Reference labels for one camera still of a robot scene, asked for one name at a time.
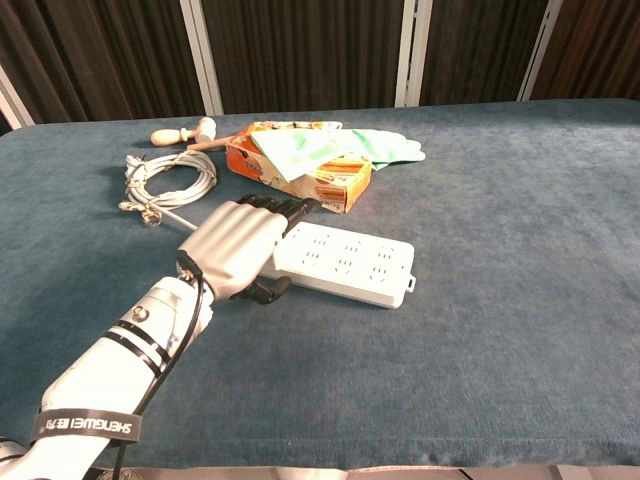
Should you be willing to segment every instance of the power strip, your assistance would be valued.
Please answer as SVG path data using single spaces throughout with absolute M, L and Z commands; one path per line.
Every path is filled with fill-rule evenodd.
M 296 285 L 398 308 L 416 283 L 413 254 L 409 243 L 300 222 L 260 274 L 288 276 Z

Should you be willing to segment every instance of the cardboard box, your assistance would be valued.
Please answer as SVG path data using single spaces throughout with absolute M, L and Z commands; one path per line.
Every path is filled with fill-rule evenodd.
M 232 172 L 300 198 L 315 198 L 322 206 L 346 213 L 371 179 L 371 162 L 345 155 L 287 182 L 251 140 L 250 132 L 271 128 L 336 128 L 336 122 L 256 122 L 227 143 L 227 166 Z

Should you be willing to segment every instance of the dark curtain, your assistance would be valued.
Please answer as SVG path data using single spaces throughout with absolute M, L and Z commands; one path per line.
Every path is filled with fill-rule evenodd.
M 640 99 L 640 0 L 564 0 L 531 95 Z
M 516 100 L 547 0 L 434 0 L 420 105 Z
M 227 113 L 393 106 L 403 0 L 202 0 Z
M 179 0 L 5 0 L 0 62 L 36 123 L 204 113 Z

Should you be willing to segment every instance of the table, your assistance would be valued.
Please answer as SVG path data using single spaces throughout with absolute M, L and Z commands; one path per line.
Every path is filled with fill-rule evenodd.
M 640 464 L 640 103 L 573 100 L 216 118 L 401 132 L 427 160 L 374 173 L 308 221 L 408 241 L 394 311 L 293 288 L 216 306 L 126 464 Z M 0 138 L 0 433 L 158 279 L 187 235 L 123 213 L 124 156 L 196 118 L 53 124 Z M 180 214 L 249 192 L 230 173 Z M 155 177 L 157 193 L 195 172 Z M 99 461 L 108 464 L 113 452 Z

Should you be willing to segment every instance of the wooden handle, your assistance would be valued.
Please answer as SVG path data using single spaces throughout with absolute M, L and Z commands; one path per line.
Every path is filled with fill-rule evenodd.
M 195 135 L 195 130 L 187 130 L 186 128 L 181 128 L 180 130 L 163 128 L 162 130 L 156 130 L 151 134 L 151 143 L 156 147 L 168 147 L 169 145 L 174 145 L 176 143 L 186 142 Z
M 214 148 L 224 148 L 227 142 L 230 142 L 232 138 L 233 135 L 230 137 L 216 138 L 215 140 L 210 140 L 208 142 L 193 143 L 191 145 L 187 145 L 187 150 L 198 150 L 201 152 L 203 150 L 213 150 Z

